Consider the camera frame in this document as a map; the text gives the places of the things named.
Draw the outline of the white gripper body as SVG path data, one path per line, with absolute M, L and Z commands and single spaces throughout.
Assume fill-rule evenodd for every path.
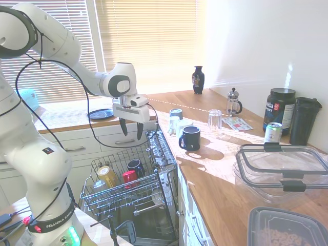
M 113 115 L 117 118 L 138 123 L 146 123 L 150 121 L 150 113 L 147 105 L 141 107 L 124 107 L 119 103 L 118 99 L 113 99 L 112 110 Z

